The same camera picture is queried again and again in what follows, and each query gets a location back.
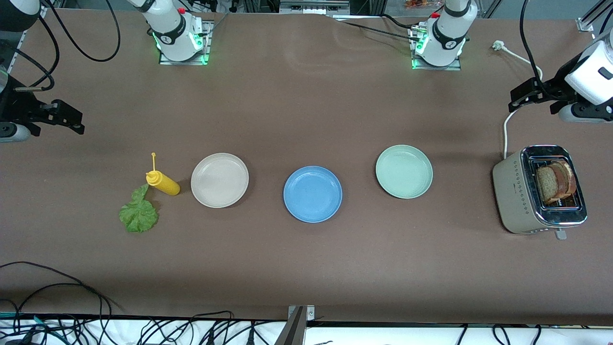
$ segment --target blue plate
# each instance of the blue plate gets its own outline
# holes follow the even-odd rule
[[[319,223],[338,211],[343,190],[337,177],[326,168],[306,166],[285,182],[283,200],[289,213],[306,223]]]

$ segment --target white cable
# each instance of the white cable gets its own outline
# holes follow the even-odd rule
[[[530,61],[526,60],[525,58],[522,58],[521,56],[515,54],[514,52],[510,51],[507,47],[504,46],[504,42],[503,41],[495,41],[494,44],[492,44],[492,48],[495,51],[499,51],[502,50],[503,52],[507,52],[510,55],[522,60],[525,63],[530,64]],[[538,77],[539,79],[543,79],[543,70],[537,66],[536,70],[538,71]],[[509,134],[507,132],[506,129],[506,125],[509,123],[509,120],[511,119],[511,117],[513,117],[513,115],[515,115],[515,113],[519,110],[519,108],[517,108],[515,111],[513,111],[512,113],[509,114],[509,116],[506,117],[506,120],[504,121],[504,124],[502,125],[503,128],[503,132],[504,132],[504,151],[502,152],[502,157],[503,159],[506,159],[506,152],[508,150],[509,147]]]
[[[512,56],[514,56],[514,57],[516,57],[516,58],[518,58],[520,60],[522,60],[525,63],[528,63],[528,64],[530,63],[530,61],[526,60],[525,58],[522,58],[521,56],[515,54],[514,52],[510,51],[507,47],[505,47],[503,41],[495,41],[494,44],[492,44],[492,48],[495,51],[502,50],[504,52],[507,52],[510,55],[512,55]],[[542,80],[543,79],[543,70],[539,66],[537,66],[536,69],[538,70],[539,78]]]

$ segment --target toaster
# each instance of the toaster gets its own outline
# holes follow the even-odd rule
[[[545,204],[538,189],[536,170],[551,161],[565,160],[577,180],[577,190],[565,199]],[[512,233],[556,231],[565,239],[565,228],[587,220],[579,179],[568,152],[557,145],[528,146],[494,166],[492,171],[498,210],[504,227]]]

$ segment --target bread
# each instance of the bread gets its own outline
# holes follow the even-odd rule
[[[536,178],[541,198],[546,204],[565,199],[577,190],[573,170],[563,160],[552,161],[549,165],[538,168]]]

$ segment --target brown table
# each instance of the brown table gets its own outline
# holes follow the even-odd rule
[[[108,12],[61,15],[87,52],[113,51]],[[489,47],[501,39],[523,53],[516,21],[475,21],[462,71],[436,72],[411,70],[401,39],[320,15],[230,15],[206,67],[158,66],[138,12],[118,14],[121,51],[108,63],[86,60],[47,18],[61,62],[56,87],[38,97],[82,111],[86,132],[43,126],[39,138],[0,146],[0,261],[73,274],[117,301],[118,314],[227,308],[282,319],[289,304],[315,304],[324,320],[613,322],[613,127],[563,123],[548,104],[520,110],[509,150],[566,148],[589,220],[557,241],[513,235],[498,215],[490,173],[501,160],[501,124],[509,90],[531,71]],[[361,23],[402,33],[381,20]],[[546,77],[591,39],[571,21],[526,26]],[[39,23],[23,50],[51,65]],[[30,83],[39,72],[20,59],[13,75]],[[376,181],[377,156],[395,144],[431,159],[433,184],[417,199],[395,199]],[[183,191],[150,191],[158,224],[127,233],[118,211],[144,183],[152,151]],[[209,209],[189,191],[196,164],[216,152],[239,156],[251,178],[227,209]],[[340,210],[324,223],[299,222],[283,204],[285,180],[306,165],[331,169],[343,186]],[[19,299],[57,281],[5,269],[0,292]],[[24,311],[96,308],[91,295],[57,288]]]

